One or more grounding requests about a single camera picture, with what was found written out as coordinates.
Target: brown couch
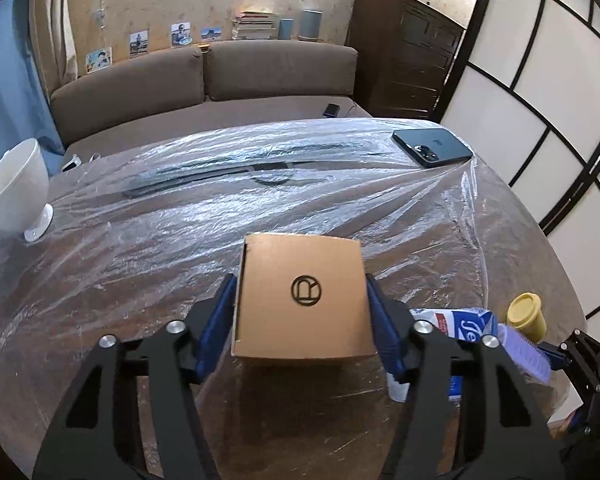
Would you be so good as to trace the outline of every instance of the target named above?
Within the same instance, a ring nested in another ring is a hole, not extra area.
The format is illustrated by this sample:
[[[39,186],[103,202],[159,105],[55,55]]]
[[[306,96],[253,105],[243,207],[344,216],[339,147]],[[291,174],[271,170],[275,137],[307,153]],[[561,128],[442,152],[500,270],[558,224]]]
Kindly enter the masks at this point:
[[[246,124],[370,117],[353,102],[358,53],[299,41],[221,41],[153,52],[89,74],[51,96],[64,145],[87,161],[153,142]]]

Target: cardboard box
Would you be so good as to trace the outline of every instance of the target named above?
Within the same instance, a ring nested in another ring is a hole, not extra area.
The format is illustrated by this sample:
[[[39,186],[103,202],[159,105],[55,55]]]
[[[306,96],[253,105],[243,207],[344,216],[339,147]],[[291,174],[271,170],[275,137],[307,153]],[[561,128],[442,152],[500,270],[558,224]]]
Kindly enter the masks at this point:
[[[243,250],[232,355],[323,360],[376,353],[359,241],[256,233]]]

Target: purple brush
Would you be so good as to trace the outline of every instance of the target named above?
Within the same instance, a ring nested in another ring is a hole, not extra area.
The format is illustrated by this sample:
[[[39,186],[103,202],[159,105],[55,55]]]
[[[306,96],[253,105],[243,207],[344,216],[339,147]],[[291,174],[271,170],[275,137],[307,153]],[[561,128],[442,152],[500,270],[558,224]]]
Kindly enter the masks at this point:
[[[515,328],[498,324],[498,339],[511,357],[512,361],[523,371],[540,381],[548,384],[551,378],[549,359],[539,351],[529,339]]]

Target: yellow cup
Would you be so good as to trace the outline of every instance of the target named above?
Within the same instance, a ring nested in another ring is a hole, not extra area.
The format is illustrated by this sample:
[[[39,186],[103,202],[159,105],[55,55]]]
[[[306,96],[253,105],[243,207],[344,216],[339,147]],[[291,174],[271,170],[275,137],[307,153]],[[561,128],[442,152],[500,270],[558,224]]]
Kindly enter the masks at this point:
[[[507,324],[521,332],[529,341],[539,343],[546,334],[542,315],[542,300],[532,292],[520,294],[509,305]]]

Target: silver screw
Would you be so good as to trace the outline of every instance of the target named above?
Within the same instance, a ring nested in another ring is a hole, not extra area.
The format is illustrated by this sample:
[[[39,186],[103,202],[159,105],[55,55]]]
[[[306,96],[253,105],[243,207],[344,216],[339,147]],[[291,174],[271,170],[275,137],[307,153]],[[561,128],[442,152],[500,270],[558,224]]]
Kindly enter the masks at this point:
[[[184,321],[176,319],[167,323],[167,332],[170,334],[179,334],[180,332],[184,332],[186,327]]]
[[[498,338],[491,334],[482,336],[482,344],[487,346],[488,348],[497,348],[498,346],[500,346]]]
[[[100,341],[98,341],[98,345],[100,345],[102,348],[111,348],[113,345],[116,344],[117,341],[118,340],[116,339],[116,336],[107,334],[100,338]]]
[[[413,329],[419,334],[430,334],[433,332],[433,325],[429,321],[418,320],[413,324]]]

